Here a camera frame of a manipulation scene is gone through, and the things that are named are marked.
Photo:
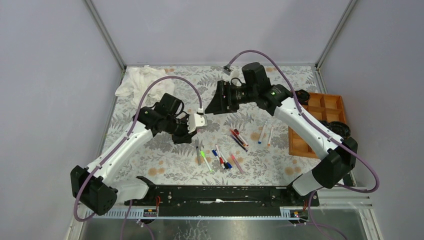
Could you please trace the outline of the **orange capped marker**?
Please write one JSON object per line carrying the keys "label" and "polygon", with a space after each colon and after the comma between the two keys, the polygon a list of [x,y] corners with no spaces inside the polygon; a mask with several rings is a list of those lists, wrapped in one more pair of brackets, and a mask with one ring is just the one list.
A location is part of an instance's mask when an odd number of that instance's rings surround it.
{"label": "orange capped marker", "polygon": [[266,121],[264,123],[264,125],[262,126],[262,129],[261,129],[258,141],[257,141],[258,144],[261,144],[263,142],[263,138],[264,138],[265,133],[266,133],[267,125],[268,125],[268,122]]}

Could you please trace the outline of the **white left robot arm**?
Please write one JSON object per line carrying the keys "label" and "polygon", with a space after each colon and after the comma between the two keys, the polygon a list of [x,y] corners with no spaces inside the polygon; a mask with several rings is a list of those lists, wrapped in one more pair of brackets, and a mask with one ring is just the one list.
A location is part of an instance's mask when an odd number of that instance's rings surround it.
{"label": "white left robot arm", "polygon": [[144,106],[136,113],[126,130],[105,153],[86,167],[76,165],[70,172],[71,191],[75,203],[84,204],[93,214],[102,216],[115,204],[138,200],[148,206],[155,192],[146,181],[114,181],[130,157],[158,133],[171,135],[174,144],[190,144],[197,129],[205,126],[203,107],[196,113],[179,118],[183,102],[166,93],[152,107]]}

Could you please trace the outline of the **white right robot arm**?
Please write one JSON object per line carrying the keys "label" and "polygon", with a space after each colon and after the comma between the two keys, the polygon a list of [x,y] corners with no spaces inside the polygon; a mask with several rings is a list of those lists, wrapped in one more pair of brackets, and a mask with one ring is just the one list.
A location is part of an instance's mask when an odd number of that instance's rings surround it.
{"label": "white right robot arm", "polygon": [[314,190],[331,189],[355,167],[356,140],[343,139],[307,112],[287,88],[281,84],[272,85],[260,63],[248,63],[241,71],[244,82],[240,86],[230,81],[217,82],[215,94],[204,112],[235,113],[241,104],[256,103],[260,109],[286,123],[311,147],[320,163],[290,184],[292,189],[287,191],[286,198],[291,205],[301,205]]}

